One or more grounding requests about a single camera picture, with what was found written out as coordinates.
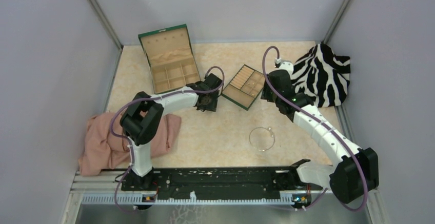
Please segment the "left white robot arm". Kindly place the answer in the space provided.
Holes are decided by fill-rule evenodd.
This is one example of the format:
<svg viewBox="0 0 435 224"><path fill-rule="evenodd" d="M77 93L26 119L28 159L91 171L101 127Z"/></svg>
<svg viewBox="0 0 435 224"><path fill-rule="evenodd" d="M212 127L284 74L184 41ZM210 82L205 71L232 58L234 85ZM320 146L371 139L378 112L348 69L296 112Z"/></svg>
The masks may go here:
<svg viewBox="0 0 435 224"><path fill-rule="evenodd" d="M148 190L154 183L150 173L151 140L157 135L161 119L175 111L195 107L199 111L215 112L223 80L208 74L204 81L187 84L173 91L148 95L139 92L133 101L126 105L120 119L123 133L132 146L131 170L135 174L133 182L141 190Z"/></svg>

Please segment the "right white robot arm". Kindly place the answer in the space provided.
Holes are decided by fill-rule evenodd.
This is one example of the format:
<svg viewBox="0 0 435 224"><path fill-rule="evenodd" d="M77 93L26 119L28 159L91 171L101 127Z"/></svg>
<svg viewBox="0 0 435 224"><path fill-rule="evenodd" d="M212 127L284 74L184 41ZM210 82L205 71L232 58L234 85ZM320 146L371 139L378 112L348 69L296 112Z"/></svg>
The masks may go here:
<svg viewBox="0 0 435 224"><path fill-rule="evenodd" d="M331 165L299 161L289 183L302 189L308 183L330 189L342 203L350 203L379 186L379 158L372 148L362 149L338 131L304 93L292 86L293 64L277 60L266 74L261 98L305 130L326 153Z"/></svg>

